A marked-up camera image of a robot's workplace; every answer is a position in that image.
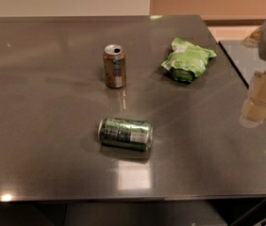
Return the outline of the tan taped gripper finger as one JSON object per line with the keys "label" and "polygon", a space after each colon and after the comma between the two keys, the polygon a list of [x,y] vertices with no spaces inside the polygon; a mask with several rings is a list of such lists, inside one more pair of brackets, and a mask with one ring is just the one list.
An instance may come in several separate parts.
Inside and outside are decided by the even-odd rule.
{"label": "tan taped gripper finger", "polygon": [[266,71],[255,71],[241,108],[240,124],[254,128],[266,119]]}

